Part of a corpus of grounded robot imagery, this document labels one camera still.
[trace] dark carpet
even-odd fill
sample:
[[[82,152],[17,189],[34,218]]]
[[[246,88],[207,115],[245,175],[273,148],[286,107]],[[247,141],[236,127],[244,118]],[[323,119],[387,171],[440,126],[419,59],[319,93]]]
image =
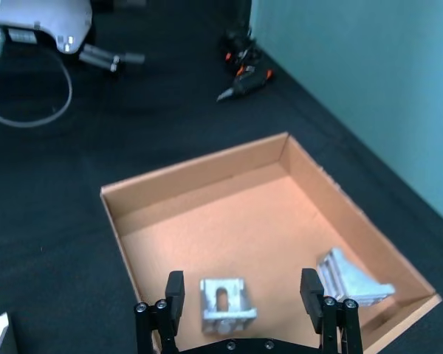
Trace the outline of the dark carpet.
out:
[[[119,80],[73,70],[75,104],[53,131],[0,125],[0,313],[13,315],[21,354],[135,353],[134,295],[101,186],[283,131],[443,296],[443,220],[304,89],[279,72],[256,95],[215,103],[230,82],[216,52],[227,4],[99,15],[98,43],[144,52],[145,68]],[[33,100],[6,105],[23,114]],[[384,353],[443,353],[443,303]]]

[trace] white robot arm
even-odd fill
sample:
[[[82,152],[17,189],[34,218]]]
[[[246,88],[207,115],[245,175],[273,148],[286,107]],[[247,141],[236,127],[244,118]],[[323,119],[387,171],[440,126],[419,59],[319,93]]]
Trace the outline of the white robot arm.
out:
[[[0,0],[0,55],[8,41],[50,45],[63,55],[115,72],[121,63],[143,64],[141,54],[118,54],[93,44],[90,0]]]

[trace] white object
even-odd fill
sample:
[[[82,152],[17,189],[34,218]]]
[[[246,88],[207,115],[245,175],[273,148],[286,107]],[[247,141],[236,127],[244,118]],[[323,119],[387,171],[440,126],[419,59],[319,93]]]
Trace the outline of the white object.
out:
[[[349,262],[343,251],[333,248],[319,263],[318,274],[325,295],[338,302],[355,300],[359,306],[371,306],[395,293],[392,284],[379,284]]]
[[[0,354],[16,354],[15,337],[7,313],[0,315]]]
[[[219,310],[219,292],[227,296],[227,308]],[[203,279],[200,281],[202,297],[202,332],[227,335],[244,330],[257,316],[247,298],[244,280]]]

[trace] cardboard box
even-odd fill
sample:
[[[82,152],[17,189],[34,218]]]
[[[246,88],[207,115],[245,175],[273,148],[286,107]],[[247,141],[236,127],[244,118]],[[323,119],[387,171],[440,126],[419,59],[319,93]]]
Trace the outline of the cardboard box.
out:
[[[109,185],[102,199],[138,301],[156,302],[169,272],[185,272],[180,350],[222,339],[201,332],[205,277],[245,278],[258,318],[238,338],[317,347],[301,269],[335,246],[396,287],[393,297],[360,308],[365,353],[379,352],[441,301],[288,134]]]

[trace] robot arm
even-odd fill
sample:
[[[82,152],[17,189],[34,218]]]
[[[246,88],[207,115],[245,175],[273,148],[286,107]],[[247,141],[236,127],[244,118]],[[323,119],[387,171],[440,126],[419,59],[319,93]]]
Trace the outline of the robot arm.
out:
[[[143,64],[141,54],[113,53],[92,43],[90,0],[0,0],[0,54],[5,42],[51,45],[63,55],[115,72],[121,63]]]
[[[341,333],[341,352],[362,354],[358,304],[352,299],[337,302],[324,296],[324,289],[316,270],[303,269],[301,297],[312,320],[315,332],[320,335],[318,348],[278,341],[275,339],[227,339],[202,347],[180,352],[175,336],[184,305],[184,275],[181,271],[169,274],[165,298],[148,305],[140,302],[134,307],[138,354],[153,351],[152,331],[157,330],[161,338],[162,354],[226,354],[269,353],[269,354],[337,354],[337,328]]]

